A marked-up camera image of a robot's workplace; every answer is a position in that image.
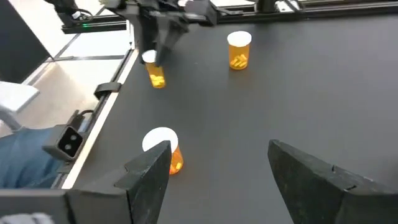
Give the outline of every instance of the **metal frame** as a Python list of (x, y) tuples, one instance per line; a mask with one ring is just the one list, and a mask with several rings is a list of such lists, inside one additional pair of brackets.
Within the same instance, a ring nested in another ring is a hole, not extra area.
[[(398, 12), (398, 3), (380, 0), (309, 0), (301, 1), (303, 9), (300, 12), (276, 12), (272, 5), (270, 11), (267, 1), (259, 1), (253, 5), (219, 7), (233, 12), (233, 15), (221, 13), (218, 24), (240, 22), (277, 22), (301, 19), (367, 16), (373, 14), (388, 14)], [(74, 27), (62, 27), (66, 34), (104, 32), (126, 30), (124, 18), (111, 16), (94, 16), (93, 20)]]

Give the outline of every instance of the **cable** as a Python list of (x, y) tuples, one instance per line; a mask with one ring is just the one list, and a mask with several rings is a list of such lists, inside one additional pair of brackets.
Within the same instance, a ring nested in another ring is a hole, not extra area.
[(89, 22), (89, 21), (92, 21), (94, 19), (93, 14), (90, 11), (87, 11), (86, 9), (74, 9), (74, 10), (76, 10), (78, 12), (82, 12), (84, 14), (88, 14), (88, 15), (86, 15), (88, 17), (88, 19), (85, 19), (84, 21), (72, 20), (74, 23)]
[(94, 110), (83, 110), (82, 112), (79, 113), (80, 116), (83, 116), (84, 114), (87, 113), (94, 113)]

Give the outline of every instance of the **black bracket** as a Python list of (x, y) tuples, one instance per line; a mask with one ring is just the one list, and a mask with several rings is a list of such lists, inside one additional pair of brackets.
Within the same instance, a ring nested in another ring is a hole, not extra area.
[(118, 82), (102, 83), (97, 86), (97, 89), (94, 91), (94, 95), (97, 99), (100, 99), (108, 93), (117, 93), (121, 87), (122, 84)]

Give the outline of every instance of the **person's leg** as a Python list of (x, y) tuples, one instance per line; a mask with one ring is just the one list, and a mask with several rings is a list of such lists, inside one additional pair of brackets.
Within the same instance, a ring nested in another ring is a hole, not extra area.
[(51, 187), (62, 165), (42, 149), (51, 131), (24, 128), (0, 138), (0, 189)]

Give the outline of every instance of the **white lid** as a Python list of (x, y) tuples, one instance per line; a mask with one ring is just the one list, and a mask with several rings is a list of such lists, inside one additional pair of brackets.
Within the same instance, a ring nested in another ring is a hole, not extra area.
[(152, 129), (145, 135), (144, 139), (142, 140), (142, 149), (144, 152), (146, 152), (162, 141), (171, 142), (172, 153), (178, 146), (177, 134), (170, 128), (159, 127)]
[(251, 42), (251, 34), (246, 31), (236, 31), (227, 36), (227, 41), (235, 47), (244, 47)]
[(142, 53), (142, 59), (146, 63), (154, 63), (156, 59), (156, 50), (147, 50)]

